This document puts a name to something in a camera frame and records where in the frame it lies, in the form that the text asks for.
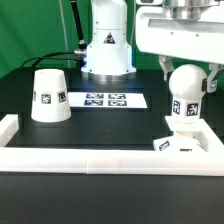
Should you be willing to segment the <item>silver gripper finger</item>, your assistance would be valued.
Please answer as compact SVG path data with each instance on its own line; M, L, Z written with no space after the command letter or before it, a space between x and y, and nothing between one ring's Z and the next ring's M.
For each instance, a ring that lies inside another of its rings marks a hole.
M224 72L224 65L209 64L210 74L202 82L202 90L207 93L213 93L218 86L218 78Z
M174 66L172 63L172 58L169 56L160 55L159 64L164 73L164 80L168 80L168 76L174 71Z

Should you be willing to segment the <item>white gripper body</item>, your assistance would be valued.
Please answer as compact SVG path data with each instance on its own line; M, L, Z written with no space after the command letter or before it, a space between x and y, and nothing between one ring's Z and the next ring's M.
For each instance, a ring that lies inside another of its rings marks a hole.
M224 64L224 0L136 0L141 52Z

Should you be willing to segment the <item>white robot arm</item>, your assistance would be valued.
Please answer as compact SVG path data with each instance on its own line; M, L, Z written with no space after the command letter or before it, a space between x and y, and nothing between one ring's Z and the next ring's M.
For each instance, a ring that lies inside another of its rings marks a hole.
M204 87L217 88L224 70L224 0L134 0L136 45L159 56L165 74L172 60L206 62L209 74ZM132 71L132 49L126 41L127 6L124 0L91 0L93 33L82 71L100 77Z

